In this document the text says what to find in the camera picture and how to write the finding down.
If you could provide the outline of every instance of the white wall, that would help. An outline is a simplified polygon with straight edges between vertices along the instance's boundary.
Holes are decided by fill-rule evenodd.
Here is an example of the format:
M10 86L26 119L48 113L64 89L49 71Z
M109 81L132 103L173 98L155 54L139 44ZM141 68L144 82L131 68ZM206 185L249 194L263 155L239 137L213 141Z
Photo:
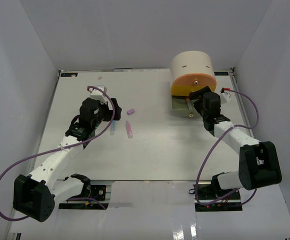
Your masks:
M235 67L272 0L20 0L58 70L169 67L200 50Z
M57 81L49 59L18 0L0 0L0 174L37 149ZM0 208L10 216L16 167L0 184ZM0 218L0 239L8 222Z
M290 1L274 0L236 71L239 89L259 107L254 135L275 143L282 170L280 188L290 213ZM250 121L254 108L245 103Z

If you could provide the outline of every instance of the cable connector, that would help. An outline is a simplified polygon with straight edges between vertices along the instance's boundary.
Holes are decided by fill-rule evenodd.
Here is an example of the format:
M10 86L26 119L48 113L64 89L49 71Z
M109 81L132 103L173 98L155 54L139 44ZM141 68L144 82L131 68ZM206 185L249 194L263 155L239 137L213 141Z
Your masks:
M225 87L223 87L223 88L220 90L220 93L223 94L224 91L229 91L229 90L231 90L231 89L230 89L230 88L225 88Z

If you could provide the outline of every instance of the white tabletop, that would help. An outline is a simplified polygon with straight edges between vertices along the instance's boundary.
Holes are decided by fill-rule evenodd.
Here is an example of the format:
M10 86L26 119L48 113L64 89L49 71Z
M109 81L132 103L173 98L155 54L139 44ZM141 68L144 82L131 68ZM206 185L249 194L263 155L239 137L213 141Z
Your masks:
M217 90L233 88L229 76L217 76ZM194 180L216 141L200 118L170 114L168 69L125 72L79 72L61 77L42 138L40 152L56 147L89 96L87 85L106 85L108 94L123 108L115 135L109 130L92 141L68 166L63 177L78 173L94 180ZM232 122L243 124L235 96L222 106ZM135 108L127 116L126 111ZM128 139L125 121L134 137ZM36 166L45 157L37 159ZM203 172L210 179L238 169L238 156L222 143ZM284 240L290 238L290 215L278 185L258 189L243 211L196 212L188 194L192 182L116 181L107 210L54 209L43 223L26 219L11 224L21 240ZM250 191L240 190L242 201ZM23 215L16 212L14 217Z
M230 76L217 76L217 92L233 88ZM56 148L89 97L87 86L105 85L122 108L115 135L108 129L92 141L60 178L82 174L92 180L195 180L207 152L217 140L204 129L201 118L171 115L172 75L169 69L122 72L79 72L77 77L60 77L39 152ZM126 111L134 108L135 113ZM234 94L221 108L235 124L243 118ZM126 132L130 122L133 138ZM99 129L108 124L103 122ZM35 167L47 156L37 158ZM201 179L238 169L238 155L221 142L210 156Z

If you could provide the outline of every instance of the beige cylinder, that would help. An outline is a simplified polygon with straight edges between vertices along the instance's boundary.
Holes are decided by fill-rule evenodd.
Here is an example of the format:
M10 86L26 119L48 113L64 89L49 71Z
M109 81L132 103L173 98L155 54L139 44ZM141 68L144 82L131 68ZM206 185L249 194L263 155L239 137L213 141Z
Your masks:
M216 79L210 56L202 51L185 51L171 62L173 76L172 96L188 96L206 86L212 91L216 88Z

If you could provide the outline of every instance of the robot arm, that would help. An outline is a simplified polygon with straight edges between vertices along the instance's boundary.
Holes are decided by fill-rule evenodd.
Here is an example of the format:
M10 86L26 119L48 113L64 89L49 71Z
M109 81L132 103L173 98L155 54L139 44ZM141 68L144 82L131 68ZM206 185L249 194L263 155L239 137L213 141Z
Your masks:
M106 87L98 86L104 93ZM122 109L115 98L111 98L114 108L114 120L121 119ZM52 153L39 167L27 176L19 175L14 182L13 208L21 213L44 222L53 212L55 202L70 197L88 197L91 180L83 175L73 174L65 181L55 184L67 165L82 152L89 142L80 144L95 136L95 130L101 122L109 122L113 110L109 109L103 94L92 90L90 97L82 102L79 115L71 121L59 147L64 148Z
M224 92L224 89L221 92L219 96L207 86L189 95L190 100L196 100L194 108L202 116L205 129L217 138L234 126L229 118L221 114L221 102L229 99L228 92ZM253 190L282 181L276 148L272 142L260 142L238 128L230 130L222 140L239 155L239 167L238 171L223 172L212 177L211 185L216 192L239 188Z

